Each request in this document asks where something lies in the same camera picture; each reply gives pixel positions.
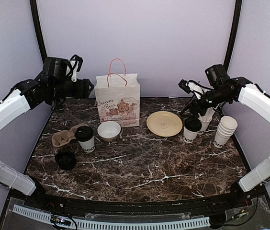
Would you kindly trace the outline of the black coffee cup lid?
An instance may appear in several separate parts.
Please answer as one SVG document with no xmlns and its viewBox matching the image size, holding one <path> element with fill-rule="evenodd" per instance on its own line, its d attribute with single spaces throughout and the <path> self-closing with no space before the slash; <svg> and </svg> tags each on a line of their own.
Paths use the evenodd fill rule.
<svg viewBox="0 0 270 230">
<path fill-rule="evenodd" d="M 80 126 L 77 128 L 75 138 L 77 141 L 86 142 L 94 136 L 93 129 L 89 126 Z"/>
</svg>

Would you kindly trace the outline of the white paper cup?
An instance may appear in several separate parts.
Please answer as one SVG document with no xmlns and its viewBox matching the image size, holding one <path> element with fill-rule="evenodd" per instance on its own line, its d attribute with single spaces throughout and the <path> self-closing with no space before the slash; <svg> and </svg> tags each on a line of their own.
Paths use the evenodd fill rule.
<svg viewBox="0 0 270 230">
<path fill-rule="evenodd" d="M 198 133 L 199 133 L 198 131 L 194 132 L 194 131 L 190 131 L 190 130 L 184 128 L 183 141 L 185 143 L 193 143 L 194 140 L 196 139 Z"/>
<path fill-rule="evenodd" d="M 82 147 L 82 149 L 86 153 L 90 153 L 90 152 L 93 152 L 95 150 L 94 137 L 92 137 L 91 139 L 89 139 L 87 141 L 79 141 L 78 140 L 78 143 L 80 144 L 80 146 Z"/>
</svg>

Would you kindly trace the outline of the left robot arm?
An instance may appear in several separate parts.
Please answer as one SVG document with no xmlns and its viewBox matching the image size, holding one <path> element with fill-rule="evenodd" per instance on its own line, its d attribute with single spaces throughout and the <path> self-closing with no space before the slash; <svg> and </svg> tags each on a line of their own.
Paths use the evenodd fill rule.
<svg viewBox="0 0 270 230">
<path fill-rule="evenodd" d="M 79 80 L 83 59 L 73 55 L 71 59 L 47 57 L 42 71 L 35 79 L 23 80 L 15 84 L 7 96 L 0 101 L 0 131 L 19 116 L 46 103 L 52 108 L 62 104 L 67 98 L 88 98 L 94 86 L 88 79 Z M 49 205 L 49 197 L 36 179 L 18 172 L 0 161 L 0 184 L 17 190 L 39 209 Z"/>
</svg>

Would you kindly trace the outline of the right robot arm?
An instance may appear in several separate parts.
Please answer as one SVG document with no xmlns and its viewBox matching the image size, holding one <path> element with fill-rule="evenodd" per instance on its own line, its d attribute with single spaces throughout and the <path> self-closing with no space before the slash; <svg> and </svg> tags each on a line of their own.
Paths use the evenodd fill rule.
<svg viewBox="0 0 270 230">
<path fill-rule="evenodd" d="M 186 93 L 193 93 L 184 111 L 190 111 L 195 116 L 204 116 L 210 107 L 221 103 L 239 102 L 251 108 L 270 123 L 270 96 L 257 84 L 244 77 L 231 78 L 222 64 L 217 64 L 205 70 L 210 87 L 200 85 L 194 80 L 181 80 L 179 87 Z M 246 192 L 270 180 L 270 156 L 257 165 L 253 170 L 231 186 L 226 204 L 236 208 L 245 199 Z"/>
</svg>

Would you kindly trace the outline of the cream bear paper bag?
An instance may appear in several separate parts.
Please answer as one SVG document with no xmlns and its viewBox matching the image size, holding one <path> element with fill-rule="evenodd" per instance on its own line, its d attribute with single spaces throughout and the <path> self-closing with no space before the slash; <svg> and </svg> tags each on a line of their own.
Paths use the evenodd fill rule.
<svg viewBox="0 0 270 230">
<path fill-rule="evenodd" d="M 137 73 L 97 76 L 94 87 L 100 122 L 117 122 L 121 127 L 140 125 L 140 84 Z"/>
</svg>

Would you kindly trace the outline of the brown cardboard cup carrier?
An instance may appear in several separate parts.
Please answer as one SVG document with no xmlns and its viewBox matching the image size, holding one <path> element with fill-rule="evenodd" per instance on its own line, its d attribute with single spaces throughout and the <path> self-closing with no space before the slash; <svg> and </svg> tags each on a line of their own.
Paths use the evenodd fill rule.
<svg viewBox="0 0 270 230">
<path fill-rule="evenodd" d="M 71 140 L 76 139 L 75 133 L 76 133 L 77 129 L 79 127 L 82 127 L 82 126 L 88 127 L 87 124 L 81 123 L 81 124 L 73 126 L 70 130 L 63 130 L 63 131 L 56 132 L 52 136 L 52 145 L 55 148 L 59 148 L 59 147 L 62 147 L 64 145 L 68 144 Z"/>
</svg>

